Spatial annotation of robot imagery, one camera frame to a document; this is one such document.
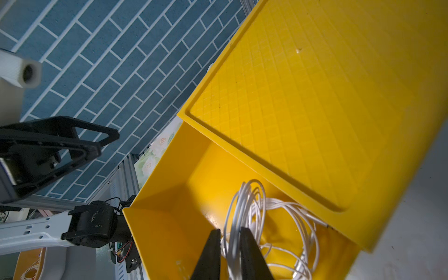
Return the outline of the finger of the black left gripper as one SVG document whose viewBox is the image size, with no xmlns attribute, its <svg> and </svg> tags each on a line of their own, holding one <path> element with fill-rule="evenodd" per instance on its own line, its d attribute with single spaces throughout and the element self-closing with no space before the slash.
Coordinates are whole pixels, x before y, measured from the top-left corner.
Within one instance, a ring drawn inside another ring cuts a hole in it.
<svg viewBox="0 0 448 280">
<path fill-rule="evenodd" d="M 55 116 L 46 119 L 22 122 L 31 132 L 54 135 L 76 140 L 97 142 L 101 147 L 118 140 L 117 129 L 68 116 Z"/>
<path fill-rule="evenodd" d="M 19 144 L 14 148 L 18 156 L 19 181 L 14 187 L 15 196 L 26 198 L 44 189 L 76 169 L 101 155 L 97 142 L 82 141 L 75 146 L 52 146 L 47 143 Z"/>
</svg>

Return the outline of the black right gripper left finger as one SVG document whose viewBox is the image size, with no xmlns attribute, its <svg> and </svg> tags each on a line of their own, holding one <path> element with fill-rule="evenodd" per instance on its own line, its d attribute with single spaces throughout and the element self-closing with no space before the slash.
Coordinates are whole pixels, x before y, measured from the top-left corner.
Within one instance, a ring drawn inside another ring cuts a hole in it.
<svg viewBox="0 0 448 280">
<path fill-rule="evenodd" d="M 221 274 L 221 231 L 211 231 L 190 280 L 219 280 Z"/>
</svg>

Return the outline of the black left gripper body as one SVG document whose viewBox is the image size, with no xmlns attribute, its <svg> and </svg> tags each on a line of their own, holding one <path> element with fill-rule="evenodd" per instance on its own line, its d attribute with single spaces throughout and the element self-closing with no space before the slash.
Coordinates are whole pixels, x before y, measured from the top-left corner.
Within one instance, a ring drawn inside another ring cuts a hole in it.
<svg viewBox="0 0 448 280">
<path fill-rule="evenodd" d="M 57 180 L 55 135 L 1 129 L 1 203 L 27 198 Z"/>
</svg>

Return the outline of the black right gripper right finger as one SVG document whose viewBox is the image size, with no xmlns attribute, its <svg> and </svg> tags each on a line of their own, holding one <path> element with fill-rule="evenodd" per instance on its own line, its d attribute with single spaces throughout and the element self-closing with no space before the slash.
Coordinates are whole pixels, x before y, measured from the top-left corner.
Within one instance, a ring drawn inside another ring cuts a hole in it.
<svg viewBox="0 0 448 280">
<path fill-rule="evenodd" d="M 252 231 L 247 227 L 240 230 L 240 258 L 242 280 L 274 280 Z"/>
</svg>

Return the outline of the white wired earphones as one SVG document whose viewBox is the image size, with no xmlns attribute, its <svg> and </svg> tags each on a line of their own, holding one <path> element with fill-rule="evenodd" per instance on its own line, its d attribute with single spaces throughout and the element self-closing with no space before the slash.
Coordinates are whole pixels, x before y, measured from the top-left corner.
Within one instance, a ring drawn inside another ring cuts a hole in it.
<svg viewBox="0 0 448 280">
<path fill-rule="evenodd" d="M 15 280 L 38 280 L 42 274 L 46 249 L 38 248 L 19 254 Z"/>
<path fill-rule="evenodd" d="M 230 279 L 242 278 L 239 236 L 247 228 L 274 276 L 310 280 L 320 259 L 319 227 L 328 224 L 301 204 L 269 197 L 257 179 L 243 182 L 227 210 L 220 241 Z"/>
</svg>

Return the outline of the yellow plastic drawer cabinet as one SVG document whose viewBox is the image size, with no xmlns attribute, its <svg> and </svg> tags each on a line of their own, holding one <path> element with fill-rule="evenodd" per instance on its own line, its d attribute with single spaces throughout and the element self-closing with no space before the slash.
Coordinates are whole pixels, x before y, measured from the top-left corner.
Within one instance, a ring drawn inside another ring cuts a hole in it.
<svg viewBox="0 0 448 280">
<path fill-rule="evenodd" d="M 448 3 L 260 1 L 178 115 L 124 211 L 148 278 L 190 278 L 258 180 L 323 221 L 311 277 L 342 280 L 448 115 Z"/>
</svg>

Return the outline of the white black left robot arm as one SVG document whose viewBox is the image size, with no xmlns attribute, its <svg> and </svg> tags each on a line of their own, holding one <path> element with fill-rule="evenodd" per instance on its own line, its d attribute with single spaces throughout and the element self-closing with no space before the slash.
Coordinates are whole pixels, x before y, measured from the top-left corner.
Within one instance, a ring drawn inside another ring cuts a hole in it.
<svg viewBox="0 0 448 280">
<path fill-rule="evenodd" d="M 98 158 L 119 137 L 114 128 L 64 116 L 1 127 L 1 203 L 30 197 Z M 104 201 L 1 225 L 1 254 L 43 247 L 99 248 L 130 240 L 122 211 Z"/>
</svg>

